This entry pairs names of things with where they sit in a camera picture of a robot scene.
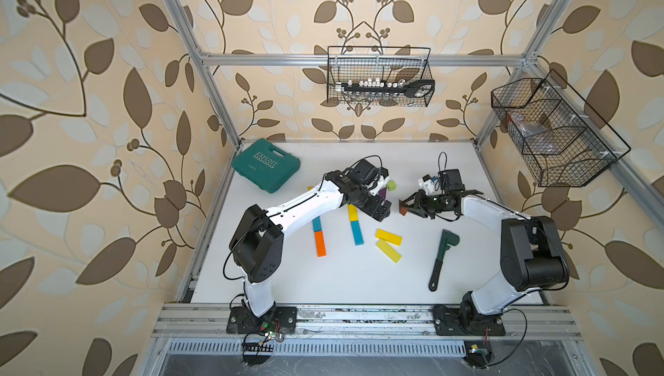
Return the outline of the brown block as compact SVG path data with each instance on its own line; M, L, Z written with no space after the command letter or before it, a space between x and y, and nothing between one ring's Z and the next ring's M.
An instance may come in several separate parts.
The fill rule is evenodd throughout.
M399 201L399 212L401 215L406 215L408 213L408 207L403 201Z

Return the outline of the teal long block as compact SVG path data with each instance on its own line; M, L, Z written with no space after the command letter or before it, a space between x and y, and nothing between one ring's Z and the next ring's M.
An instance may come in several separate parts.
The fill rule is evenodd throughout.
M364 239L361 232L360 222L358 222L357 220L351 220L350 225L354 238L354 244L356 246L362 246L364 244Z

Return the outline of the teal long block diagonal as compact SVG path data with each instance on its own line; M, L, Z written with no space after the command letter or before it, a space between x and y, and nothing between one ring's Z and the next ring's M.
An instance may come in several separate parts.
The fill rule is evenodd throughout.
M313 231L314 231L315 233L318 233L318 232L322 232L322 231L323 231L323 228L322 228L322 222L321 222L320 217L316 217L316 218L312 221L312 227L313 227Z

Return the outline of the orange rectangular block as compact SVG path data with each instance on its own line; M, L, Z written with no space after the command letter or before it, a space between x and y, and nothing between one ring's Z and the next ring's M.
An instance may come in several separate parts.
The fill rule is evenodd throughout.
M325 257L327 255L324 235L322 231L315 231L315 242L316 242L316 255L319 258Z

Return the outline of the lime yellow rectangular block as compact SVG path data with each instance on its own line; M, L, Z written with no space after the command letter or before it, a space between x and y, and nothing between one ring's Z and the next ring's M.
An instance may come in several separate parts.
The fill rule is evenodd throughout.
M395 250L387 241L383 241L382 239L379 239L376 242L376 246L384 253L389 260L394 262L394 264L399 263L399 261L402 259L402 255Z

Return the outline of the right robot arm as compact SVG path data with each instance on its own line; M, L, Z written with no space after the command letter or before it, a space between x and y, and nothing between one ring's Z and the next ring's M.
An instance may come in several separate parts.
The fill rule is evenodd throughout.
M507 208L476 189L466 189L460 171L441 170L418 180L419 190L399 201L401 215L432 220L451 212L478 222L500 238L500 271L481 288L464 295L461 312L469 318L498 316L532 292L569 282L571 269L558 229L548 216Z

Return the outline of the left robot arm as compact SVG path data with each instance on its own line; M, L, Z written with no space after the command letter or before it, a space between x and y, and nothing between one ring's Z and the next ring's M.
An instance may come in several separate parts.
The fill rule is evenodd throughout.
M389 171L362 158L344 170L323 175L304 194L268 209L252 205L243 214L229 242L228 259L240 267L245 303L257 318L276 308L271 276L281 265L285 241L316 217L352 205L377 222L389 217L392 203L380 196Z

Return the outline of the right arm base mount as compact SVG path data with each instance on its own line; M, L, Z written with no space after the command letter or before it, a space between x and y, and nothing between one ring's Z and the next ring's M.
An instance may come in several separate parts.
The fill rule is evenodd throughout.
M434 305L432 318L438 336L506 336L501 314L482 315L468 291L458 307Z

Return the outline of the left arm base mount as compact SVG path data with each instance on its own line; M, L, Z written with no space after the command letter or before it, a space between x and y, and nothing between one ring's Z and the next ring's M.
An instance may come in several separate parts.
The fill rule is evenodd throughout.
M297 308L274 304L261 317L254 315L247 302L230 309L226 332L230 335L278 333L294 334L297 326Z

